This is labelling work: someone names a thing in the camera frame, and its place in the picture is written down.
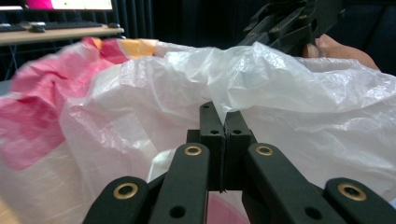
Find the keyboard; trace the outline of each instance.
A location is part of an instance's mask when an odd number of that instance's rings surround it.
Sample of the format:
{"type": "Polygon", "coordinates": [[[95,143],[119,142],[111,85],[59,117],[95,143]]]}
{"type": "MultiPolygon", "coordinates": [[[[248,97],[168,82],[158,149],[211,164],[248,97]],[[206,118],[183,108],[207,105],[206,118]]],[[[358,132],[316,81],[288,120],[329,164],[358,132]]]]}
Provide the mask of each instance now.
{"type": "Polygon", "coordinates": [[[5,25],[5,26],[0,26],[0,33],[4,32],[16,32],[16,31],[25,31],[26,28],[23,28],[19,25],[5,25]]]}
{"type": "Polygon", "coordinates": [[[46,30],[61,30],[61,29],[102,27],[102,24],[91,21],[76,21],[76,22],[48,22],[42,26],[46,30]]]}

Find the monitor screen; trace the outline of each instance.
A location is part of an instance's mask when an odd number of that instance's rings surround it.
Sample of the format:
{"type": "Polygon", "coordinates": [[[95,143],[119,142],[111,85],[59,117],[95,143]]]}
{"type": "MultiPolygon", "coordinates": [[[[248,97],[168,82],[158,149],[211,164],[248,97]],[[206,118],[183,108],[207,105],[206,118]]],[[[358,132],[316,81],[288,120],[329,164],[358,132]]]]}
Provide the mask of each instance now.
{"type": "Polygon", "coordinates": [[[22,10],[20,0],[0,0],[0,11],[22,10]]]}
{"type": "Polygon", "coordinates": [[[25,6],[38,10],[111,10],[111,0],[25,0],[25,6]]]}

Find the white plastic bag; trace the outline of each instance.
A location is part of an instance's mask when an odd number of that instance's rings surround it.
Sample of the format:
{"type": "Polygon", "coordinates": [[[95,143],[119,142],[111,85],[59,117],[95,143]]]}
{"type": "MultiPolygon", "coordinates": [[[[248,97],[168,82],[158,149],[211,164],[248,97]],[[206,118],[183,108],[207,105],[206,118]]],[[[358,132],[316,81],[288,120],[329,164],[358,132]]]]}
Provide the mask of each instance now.
{"type": "Polygon", "coordinates": [[[312,183],[345,176],[390,200],[395,83],[356,61],[296,60],[261,44],[184,49],[99,74],[86,98],[68,102],[61,124],[94,197],[120,176],[164,172],[172,153],[149,171],[153,158],[184,144],[199,127],[199,106],[212,100],[222,119],[242,109],[258,140],[279,147],[312,183]]]}

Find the plastic bag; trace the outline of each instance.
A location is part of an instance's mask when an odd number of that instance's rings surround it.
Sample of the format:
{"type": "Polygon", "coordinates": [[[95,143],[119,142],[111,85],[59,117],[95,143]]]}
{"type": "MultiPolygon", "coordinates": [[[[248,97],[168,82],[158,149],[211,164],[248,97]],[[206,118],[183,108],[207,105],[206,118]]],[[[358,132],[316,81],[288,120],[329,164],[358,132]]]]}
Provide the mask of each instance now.
{"type": "MultiPolygon", "coordinates": [[[[68,158],[87,197],[81,213],[118,177],[150,181],[166,171],[208,101],[223,119],[242,110],[258,141],[280,148],[312,183],[345,176],[395,197],[394,77],[351,60],[296,60],[261,44],[219,50],[158,43],[155,55],[164,57],[102,71],[85,97],[65,104],[68,158]]],[[[208,223],[248,223],[238,202],[237,194],[212,194],[208,223]]]]}

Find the human hand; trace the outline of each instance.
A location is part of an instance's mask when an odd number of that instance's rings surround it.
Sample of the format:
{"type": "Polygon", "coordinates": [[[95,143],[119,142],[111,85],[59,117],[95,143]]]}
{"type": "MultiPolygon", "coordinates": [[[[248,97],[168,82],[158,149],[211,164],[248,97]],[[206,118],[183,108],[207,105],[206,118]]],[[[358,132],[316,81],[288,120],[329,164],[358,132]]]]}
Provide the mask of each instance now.
{"type": "Polygon", "coordinates": [[[303,49],[303,57],[305,58],[341,58],[356,59],[361,64],[379,70],[373,59],[365,52],[354,49],[349,46],[342,45],[333,40],[328,35],[322,35],[315,40],[316,45],[307,44],[303,49]]]}

